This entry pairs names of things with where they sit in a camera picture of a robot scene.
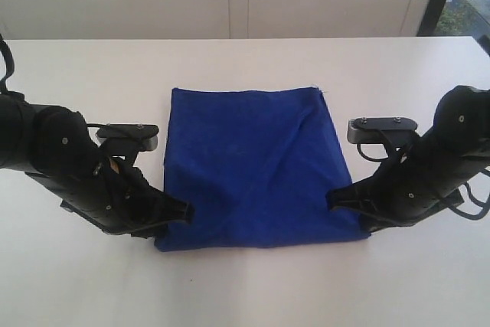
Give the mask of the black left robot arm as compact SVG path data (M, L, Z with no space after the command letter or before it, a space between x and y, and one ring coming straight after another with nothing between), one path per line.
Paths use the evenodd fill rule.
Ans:
M93 140L80 113L3 94L1 167L24 172L106 234L157 237L171 222L192 222L189 203L152 187L134 165L139 153L156 149L156 125L95 127Z

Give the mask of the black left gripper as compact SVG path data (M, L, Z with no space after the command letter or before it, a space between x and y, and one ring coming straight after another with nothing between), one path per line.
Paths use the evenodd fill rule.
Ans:
M156 237L168 222L191 224L194 206L152 187L121 159L95 164L88 176L62 181L60 206L109 235Z

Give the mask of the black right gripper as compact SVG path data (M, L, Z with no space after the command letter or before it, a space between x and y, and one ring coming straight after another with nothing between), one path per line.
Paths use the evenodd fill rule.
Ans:
M328 192L329 210L361 212L361 228L374 233L411 227L462 203L463 157L446 150L411 150L383 164L368 179Z

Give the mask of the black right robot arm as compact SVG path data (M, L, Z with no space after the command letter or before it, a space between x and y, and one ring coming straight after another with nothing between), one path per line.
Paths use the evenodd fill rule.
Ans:
M449 210L470 221L489 213L489 201L477 199L469 180L489 174L489 92L457 86L437 104L433 125L423 135L403 117L360 117L348 123L348 141L364 155L364 145L381 145L383 158L374 174L328 192L331 211L358 213L369 233L412 227Z

